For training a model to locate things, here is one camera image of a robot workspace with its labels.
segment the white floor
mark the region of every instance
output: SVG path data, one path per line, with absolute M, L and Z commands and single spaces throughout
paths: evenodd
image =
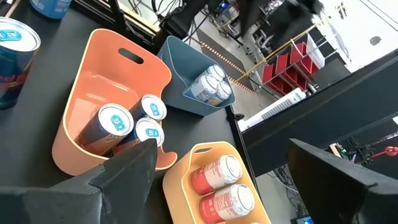
M 129 3 L 127 0 L 120 0 L 125 6 L 129 7 Z M 143 0 L 144 4 L 140 4 L 138 7 L 141 11 L 142 17 L 146 18 L 148 21 L 153 24 L 157 24 L 157 18 L 153 11 L 150 9 L 150 0 Z M 164 0 L 162 3 L 162 7 L 160 10 L 164 10 L 166 6 L 172 0 Z M 199 13 L 195 22 L 199 24 L 204 18 L 204 15 Z M 200 30 L 202 30 L 205 34 L 215 40 L 218 44 L 223 46 L 227 51 L 235 55 L 240 61 L 242 61 L 244 68 L 249 70 L 254 66 L 254 63 L 250 61 L 249 57 L 246 55 L 242 48 L 238 48 L 238 44 L 233 39 L 226 39 L 220 35 L 216 27 L 209 21 L 205 21 L 201 26 Z M 196 34 L 193 35 L 193 38 L 198 40 Z M 201 51 L 201 46 L 195 41 L 191 41 L 191 46 L 198 51 Z M 258 113 L 260 110 L 264 109 L 266 106 L 270 105 L 275 101 L 275 98 L 265 92 L 260 92 L 256 94 L 252 94 L 242 87 L 233 84 L 233 91 L 236 96 L 236 103 L 233 105 L 234 111 L 236 113 L 242 113 L 245 115 L 244 119 L 248 119 L 252 115 Z M 271 219 L 271 222 L 274 224 L 289 224 L 290 219 L 295 218 L 295 211 L 293 206 L 290 205 L 289 200 L 286 197 L 285 187 L 280 185 L 275 178 L 264 174 L 257 179 L 257 184 L 259 186 L 260 195 L 264 204 L 264 207 L 267 211 L 268 216 Z

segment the black tabletop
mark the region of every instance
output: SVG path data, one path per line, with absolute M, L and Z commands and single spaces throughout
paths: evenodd
M 90 33 L 101 26 L 69 9 L 62 21 L 46 19 L 22 1 L 11 16 L 31 26 L 42 45 L 18 104 L 0 111 L 0 185 L 50 187 L 69 175 L 52 160 L 53 140 Z M 165 151 L 183 157 L 200 142 L 235 145 L 226 111 L 207 117 L 168 107 L 163 122 Z M 165 171 L 157 172 L 141 223 L 172 223 L 162 190 Z

